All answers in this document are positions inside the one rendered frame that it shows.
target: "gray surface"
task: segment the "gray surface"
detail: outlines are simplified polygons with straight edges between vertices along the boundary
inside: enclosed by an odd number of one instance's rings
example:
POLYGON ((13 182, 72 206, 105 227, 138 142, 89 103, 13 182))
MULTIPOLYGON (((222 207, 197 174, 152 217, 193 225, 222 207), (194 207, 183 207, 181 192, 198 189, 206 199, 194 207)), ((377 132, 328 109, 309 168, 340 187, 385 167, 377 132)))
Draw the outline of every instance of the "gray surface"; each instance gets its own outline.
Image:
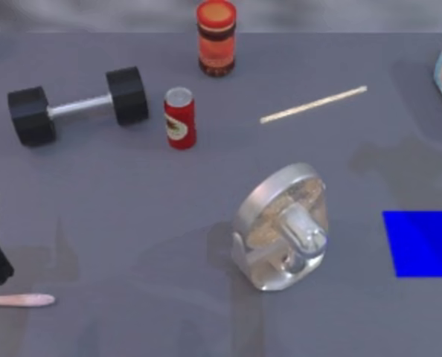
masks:
POLYGON ((442 209, 442 35, 243 35, 238 66, 204 77, 190 35, 0 36, 0 243, 16 267, 1 293, 48 309, 0 309, 0 357, 442 357, 442 280, 397 280, 381 212, 442 209), (19 145, 6 93, 44 85, 53 104, 100 94, 138 65, 152 119, 61 123, 19 145), (199 142, 169 148, 162 100, 196 98, 199 142), (259 117, 357 86, 292 118, 259 117), (293 162, 327 184, 322 266, 278 294, 228 259, 228 221, 293 162))
MULTIPOLYGON (((0 0, 0 30, 184 31, 201 0, 0 0)), ((233 0, 248 32, 442 32, 442 0, 233 0)))

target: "jar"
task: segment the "jar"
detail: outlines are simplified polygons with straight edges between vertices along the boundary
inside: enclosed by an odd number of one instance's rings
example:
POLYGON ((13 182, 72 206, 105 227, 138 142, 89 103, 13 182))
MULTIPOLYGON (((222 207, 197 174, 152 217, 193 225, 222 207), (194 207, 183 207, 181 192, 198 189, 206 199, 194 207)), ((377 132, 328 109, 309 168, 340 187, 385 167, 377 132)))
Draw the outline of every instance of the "jar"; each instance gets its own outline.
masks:
POLYGON ((224 77, 235 64, 236 7, 226 0, 206 0, 196 11, 199 67, 211 77, 224 77))

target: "soda can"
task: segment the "soda can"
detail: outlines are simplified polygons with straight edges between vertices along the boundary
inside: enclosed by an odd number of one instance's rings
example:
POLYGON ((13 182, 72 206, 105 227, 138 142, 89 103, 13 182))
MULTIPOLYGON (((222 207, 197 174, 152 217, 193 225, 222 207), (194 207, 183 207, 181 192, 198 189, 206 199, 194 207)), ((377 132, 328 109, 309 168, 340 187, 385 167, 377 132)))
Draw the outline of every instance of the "soda can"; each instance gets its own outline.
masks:
POLYGON ((186 150, 196 143, 193 93, 183 87, 170 89, 164 97, 168 143, 174 149, 186 150))

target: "gray table surface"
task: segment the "gray table surface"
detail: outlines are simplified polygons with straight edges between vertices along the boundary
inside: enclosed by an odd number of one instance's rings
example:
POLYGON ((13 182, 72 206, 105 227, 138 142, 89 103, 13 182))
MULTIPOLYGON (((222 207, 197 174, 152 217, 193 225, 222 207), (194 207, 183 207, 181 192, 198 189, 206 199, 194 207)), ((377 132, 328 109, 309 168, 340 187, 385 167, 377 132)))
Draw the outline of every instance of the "gray table surface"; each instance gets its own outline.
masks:
POLYGON ((59 299, 0 309, 0 357, 442 357, 442 279, 398 280, 381 218, 442 209, 442 34, 238 39, 236 71, 213 80, 194 34, 0 35, 0 243, 16 269, 0 294, 59 299), (54 145, 19 144, 8 91, 43 85, 62 103, 104 93, 103 73, 128 65, 150 121, 64 120, 54 145), (187 152, 164 130, 163 96, 178 85, 196 96, 187 152), (299 161, 326 182, 329 251, 306 280, 261 294, 229 259, 229 222, 299 161))

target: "dumbbell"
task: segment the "dumbbell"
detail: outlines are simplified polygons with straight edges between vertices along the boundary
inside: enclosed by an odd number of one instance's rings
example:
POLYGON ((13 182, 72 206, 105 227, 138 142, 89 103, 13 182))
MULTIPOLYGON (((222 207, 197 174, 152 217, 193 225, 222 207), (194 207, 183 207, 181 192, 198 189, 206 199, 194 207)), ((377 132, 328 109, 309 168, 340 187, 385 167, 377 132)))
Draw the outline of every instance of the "dumbbell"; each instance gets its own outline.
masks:
POLYGON ((56 140, 53 120, 90 109, 111 106, 119 126, 148 119, 144 85, 136 67, 106 73, 109 93, 51 107, 44 89, 39 87, 13 91, 7 95, 11 119, 21 144, 38 147, 56 140))

